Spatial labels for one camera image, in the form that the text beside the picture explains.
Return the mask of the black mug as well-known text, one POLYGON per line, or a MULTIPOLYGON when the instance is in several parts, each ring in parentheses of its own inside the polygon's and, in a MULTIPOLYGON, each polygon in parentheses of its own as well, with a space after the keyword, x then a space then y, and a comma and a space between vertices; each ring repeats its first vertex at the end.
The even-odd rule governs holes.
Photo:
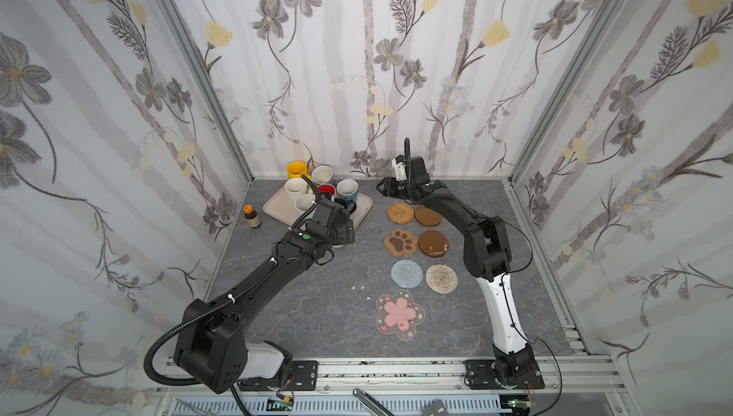
POLYGON ((346 199, 343 199, 343 198, 336 198, 335 202, 337 204, 341 205, 342 207, 344 207, 345 210, 349 213, 349 215, 352 215, 356 211, 356 209, 357 209, 356 202, 355 201, 352 201, 352 200, 346 200, 346 199))

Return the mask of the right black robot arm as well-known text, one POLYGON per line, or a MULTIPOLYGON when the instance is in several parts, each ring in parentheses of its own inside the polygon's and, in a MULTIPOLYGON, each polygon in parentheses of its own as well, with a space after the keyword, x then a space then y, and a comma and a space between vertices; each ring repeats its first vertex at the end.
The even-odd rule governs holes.
POLYGON ((536 358, 513 300, 512 252, 505 221, 475 211, 444 182, 432 180, 420 156, 402 154, 391 165, 394 175, 380 181, 378 192, 424 206, 460 232, 464 265, 479 283, 492 323, 494 381, 504 388, 524 383, 536 369, 536 358))

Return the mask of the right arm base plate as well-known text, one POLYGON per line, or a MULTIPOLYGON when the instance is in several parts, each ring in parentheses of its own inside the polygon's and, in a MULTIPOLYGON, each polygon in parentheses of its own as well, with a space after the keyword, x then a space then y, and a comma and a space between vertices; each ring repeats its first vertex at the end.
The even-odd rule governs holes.
POLYGON ((471 390, 545 389, 537 366, 522 368, 496 360, 467 360, 464 366, 464 384, 471 390))

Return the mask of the beige serving tray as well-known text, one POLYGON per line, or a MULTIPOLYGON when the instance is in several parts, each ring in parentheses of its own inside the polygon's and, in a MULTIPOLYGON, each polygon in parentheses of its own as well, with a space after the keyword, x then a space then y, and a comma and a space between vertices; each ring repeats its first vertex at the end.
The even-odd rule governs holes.
MULTIPOLYGON (((281 187, 272 198, 265 202, 263 211, 280 222, 291 225, 303 212, 295 207, 295 196, 290 196, 286 188, 281 187)), ((369 196, 359 194, 356 210, 350 215, 354 228, 357 228, 373 207, 369 196)))

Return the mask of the grey round coaster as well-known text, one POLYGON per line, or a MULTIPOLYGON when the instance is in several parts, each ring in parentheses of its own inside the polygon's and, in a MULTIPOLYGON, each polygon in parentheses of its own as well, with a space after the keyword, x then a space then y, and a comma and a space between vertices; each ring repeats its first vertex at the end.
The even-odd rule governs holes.
POLYGON ((423 282, 424 273, 415 261, 401 259, 391 267, 391 278, 401 288, 412 289, 423 282))

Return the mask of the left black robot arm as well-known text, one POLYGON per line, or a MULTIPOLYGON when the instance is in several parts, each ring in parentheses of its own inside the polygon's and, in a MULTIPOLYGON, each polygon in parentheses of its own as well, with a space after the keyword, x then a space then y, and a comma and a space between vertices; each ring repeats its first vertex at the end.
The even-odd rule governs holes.
POLYGON ((247 345, 245 334, 255 318, 294 278, 298 278, 335 245, 354 242, 347 206, 321 199, 273 243, 270 257, 228 292, 213 299, 195 299, 181 323, 150 346, 143 370, 165 387, 206 385, 221 394, 244 379, 246 368, 257 378, 278 375, 286 353, 270 343, 247 345), (174 363, 190 376, 172 378, 156 370, 154 358, 169 341, 177 341, 174 363))

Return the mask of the pink flower coaster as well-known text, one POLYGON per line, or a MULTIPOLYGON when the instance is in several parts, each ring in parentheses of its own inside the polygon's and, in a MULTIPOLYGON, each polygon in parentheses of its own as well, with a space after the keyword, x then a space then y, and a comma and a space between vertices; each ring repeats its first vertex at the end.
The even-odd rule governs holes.
POLYGON ((407 289, 399 289, 392 295, 383 295, 376 301, 377 330, 384 335, 395 335, 408 342, 416 338, 418 326, 427 318, 425 309, 414 300, 407 289))

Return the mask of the woven rattan round coaster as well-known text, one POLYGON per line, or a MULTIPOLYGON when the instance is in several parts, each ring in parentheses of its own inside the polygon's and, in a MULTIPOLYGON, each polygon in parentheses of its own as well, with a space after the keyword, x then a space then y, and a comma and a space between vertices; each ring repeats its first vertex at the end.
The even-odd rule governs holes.
POLYGON ((414 209, 406 203, 398 202, 387 208, 387 218, 398 225, 405 225, 414 219, 414 209))

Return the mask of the cork paw print coaster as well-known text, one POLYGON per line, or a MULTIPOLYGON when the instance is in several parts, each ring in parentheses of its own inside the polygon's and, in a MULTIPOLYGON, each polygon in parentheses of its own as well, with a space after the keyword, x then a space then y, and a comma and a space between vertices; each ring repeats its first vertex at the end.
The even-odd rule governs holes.
POLYGON ((393 257, 411 256, 418 250, 418 237, 410 230, 395 229, 384 239, 384 244, 393 257))

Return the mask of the blue floral mug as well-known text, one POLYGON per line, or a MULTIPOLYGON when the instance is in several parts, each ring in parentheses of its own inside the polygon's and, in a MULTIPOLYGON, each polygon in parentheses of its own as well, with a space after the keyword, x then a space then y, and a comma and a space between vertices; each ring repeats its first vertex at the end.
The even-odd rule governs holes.
POLYGON ((357 203, 359 184, 353 179, 342 179, 336 185, 337 196, 346 202, 357 203))

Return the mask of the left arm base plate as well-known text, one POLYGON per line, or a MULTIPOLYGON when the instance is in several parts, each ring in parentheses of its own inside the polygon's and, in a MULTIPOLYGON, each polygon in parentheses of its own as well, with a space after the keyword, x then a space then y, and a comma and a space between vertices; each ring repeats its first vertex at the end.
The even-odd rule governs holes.
POLYGON ((315 391, 319 363, 317 361, 294 361, 283 365, 273 378, 248 378, 237 383, 239 391, 315 391))

